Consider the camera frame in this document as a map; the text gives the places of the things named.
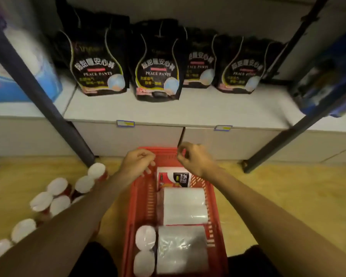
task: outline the left hand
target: left hand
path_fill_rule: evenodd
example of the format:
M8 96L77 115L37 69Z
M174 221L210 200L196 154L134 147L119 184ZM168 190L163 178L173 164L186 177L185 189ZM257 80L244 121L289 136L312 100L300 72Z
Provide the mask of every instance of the left hand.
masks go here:
M119 172L126 175L134 181L140 175L143 176L145 171L147 174L151 174L149 165L155 166L155 154L146 149L135 149L129 151L122 161Z

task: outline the left forearm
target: left forearm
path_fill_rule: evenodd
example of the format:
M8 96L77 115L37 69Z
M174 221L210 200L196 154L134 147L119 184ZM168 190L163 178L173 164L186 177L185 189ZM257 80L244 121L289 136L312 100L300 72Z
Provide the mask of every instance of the left forearm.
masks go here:
M0 276L68 276L97 224L134 179L117 172L0 258Z

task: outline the black pants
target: black pants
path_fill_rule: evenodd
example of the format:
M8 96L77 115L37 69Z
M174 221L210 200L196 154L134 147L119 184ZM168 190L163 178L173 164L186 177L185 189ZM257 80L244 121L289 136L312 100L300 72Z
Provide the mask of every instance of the black pants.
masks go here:
M229 276L281 277L258 245L252 246L243 254L228 258ZM114 261L101 244L88 243L69 277L109 276L118 277Z

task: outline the black package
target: black package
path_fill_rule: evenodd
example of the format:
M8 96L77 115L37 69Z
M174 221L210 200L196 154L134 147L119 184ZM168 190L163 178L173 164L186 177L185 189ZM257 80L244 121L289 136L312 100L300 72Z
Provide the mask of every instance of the black package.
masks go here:
M56 5L64 32L53 42L83 93L126 92L129 17L73 8L66 0L56 0Z
M225 93L250 94L284 49L280 42L255 37L219 36L213 42L217 58L215 87Z
M215 76L215 56L212 42L214 30L186 28L190 43L189 63L184 88L208 88Z
M133 26L129 69L137 99L179 99L188 60L186 38L175 19L142 21Z

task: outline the floor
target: floor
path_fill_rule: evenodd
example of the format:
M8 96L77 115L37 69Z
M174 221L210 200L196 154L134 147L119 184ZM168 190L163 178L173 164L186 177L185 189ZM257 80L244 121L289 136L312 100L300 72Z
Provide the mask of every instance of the floor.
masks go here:
M113 173L119 159L101 158ZM346 165L264 164L244 174L235 162L220 165L239 180L274 201L346 252ZM87 173L75 157L0 158L0 239L14 225L33 216L29 201L56 177L71 184ZM240 254L255 240L238 214L216 191L227 255ZM129 191L123 192L105 214L97 237L120 267Z

